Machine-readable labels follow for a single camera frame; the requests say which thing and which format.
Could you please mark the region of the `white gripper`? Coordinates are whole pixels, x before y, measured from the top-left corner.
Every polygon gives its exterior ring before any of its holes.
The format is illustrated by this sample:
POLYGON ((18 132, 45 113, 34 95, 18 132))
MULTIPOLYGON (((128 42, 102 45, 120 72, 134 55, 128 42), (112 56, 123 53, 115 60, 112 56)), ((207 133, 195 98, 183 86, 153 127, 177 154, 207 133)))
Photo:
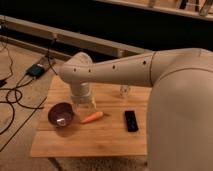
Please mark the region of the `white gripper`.
POLYGON ((70 86, 73 112, 79 113, 79 104, 88 103, 90 110, 96 110, 96 102, 92 100, 92 90, 88 83, 72 84, 70 86))

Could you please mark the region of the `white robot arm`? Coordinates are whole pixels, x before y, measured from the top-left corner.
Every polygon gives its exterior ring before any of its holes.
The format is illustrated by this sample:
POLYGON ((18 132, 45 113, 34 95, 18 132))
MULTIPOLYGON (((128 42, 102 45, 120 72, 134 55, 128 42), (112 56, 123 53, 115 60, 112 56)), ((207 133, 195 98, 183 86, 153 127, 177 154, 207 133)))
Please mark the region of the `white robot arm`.
POLYGON ((80 52, 59 76, 76 100, 90 96, 92 82, 149 87, 149 171, 213 171, 212 51, 153 51, 99 63, 80 52))

